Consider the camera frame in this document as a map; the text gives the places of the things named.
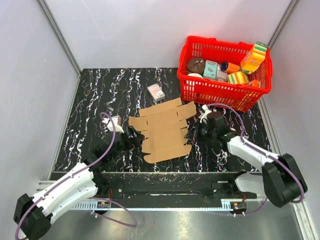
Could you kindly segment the brown cardboard box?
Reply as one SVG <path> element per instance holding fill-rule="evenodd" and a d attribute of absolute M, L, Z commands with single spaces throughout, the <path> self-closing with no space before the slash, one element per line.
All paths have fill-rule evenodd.
<path fill-rule="evenodd" d="M 191 151 L 185 135 L 187 119 L 197 113 L 194 101 L 182 104 L 178 97 L 138 111 L 139 117 L 128 117 L 128 124 L 142 135 L 144 161 L 155 164 L 184 157 Z"/>

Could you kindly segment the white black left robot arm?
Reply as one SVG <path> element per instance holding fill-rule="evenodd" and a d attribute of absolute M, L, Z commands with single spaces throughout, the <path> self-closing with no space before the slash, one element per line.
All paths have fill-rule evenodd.
<path fill-rule="evenodd" d="M 133 126 L 111 131 L 90 150 L 82 162 L 40 192 L 23 194 L 17 200 L 13 216 L 17 224 L 15 239 L 39 240 L 64 213 L 87 199 L 98 200 L 92 212 L 104 214 L 111 205 L 113 191 L 103 176 L 111 160 L 125 151 L 141 146 L 144 135 Z"/>

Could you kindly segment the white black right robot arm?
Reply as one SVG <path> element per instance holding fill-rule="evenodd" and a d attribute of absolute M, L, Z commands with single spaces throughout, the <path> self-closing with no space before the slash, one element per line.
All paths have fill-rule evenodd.
<path fill-rule="evenodd" d="M 216 149 L 241 158 L 259 171 L 259 175 L 237 173 L 227 186 L 231 197 L 253 193 L 267 198 L 278 208 L 304 199 L 308 187 L 295 158 L 288 153 L 270 152 L 246 140 L 226 126 L 219 112 L 202 114 L 184 138 L 210 142 Z"/>

